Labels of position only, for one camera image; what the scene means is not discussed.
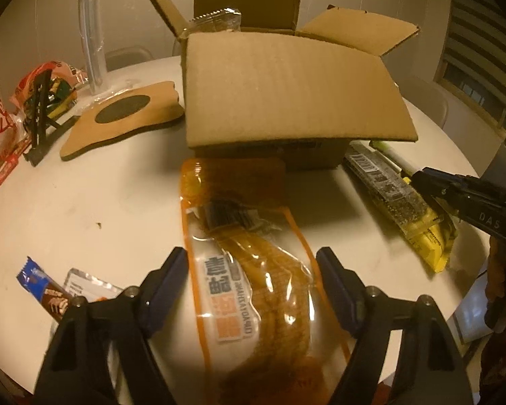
metal bolt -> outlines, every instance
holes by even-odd
[[[77,297],[73,297],[71,299],[71,302],[69,302],[69,304],[71,306],[75,306],[76,308],[80,308],[83,304],[86,304],[88,303],[88,300],[83,297],[82,295],[79,295]]]
[[[381,290],[376,286],[368,286],[365,288],[365,292],[367,292],[369,297],[378,297],[381,294]]]
[[[418,300],[421,301],[426,306],[433,306],[435,305],[435,300],[433,300],[433,297],[430,295],[421,295],[418,297]]]
[[[126,296],[126,297],[129,297],[129,298],[134,298],[134,297],[137,297],[138,294],[139,294],[139,288],[137,286],[130,286],[126,289],[123,290],[123,294]]]

wooden board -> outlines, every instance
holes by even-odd
[[[184,114],[174,82],[136,88],[82,113],[60,150],[63,161],[144,131],[172,125]]]

crinkled plastic wrapper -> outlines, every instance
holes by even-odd
[[[209,403],[324,405],[346,335],[284,203],[277,159],[193,159],[182,217]]]

clear plastic tube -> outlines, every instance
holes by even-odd
[[[79,29],[92,94],[108,88],[99,0],[79,0]]]

tabletop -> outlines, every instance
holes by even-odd
[[[183,104],[179,57],[109,73],[111,82],[140,87],[173,80]],[[79,96],[73,112],[89,102]],[[449,137],[406,102],[418,131],[416,143],[393,143],[417,168],[475,175]],[[185,124],[136,135],[62,162],[62,137],[33,168],[24,160],[0,188],[0,368],[33,391],[49,344],[52,319],[17,283],[30,256],[58,283],[78,268],[125,288],[138,285],[183,245],[179,169],[193,153]],[[341,167],[286,176],[289,207],[313,251],[330,246],[366,285],[391,297],[430,294],[448,318],[487,256],[488,236],[458,224],[451,262],[432,274]],[[395,369],[400,334],[392,333],[382,378]],[[178,403],[200,403],[204,363],[188,279],[157,342],[162,372]]]

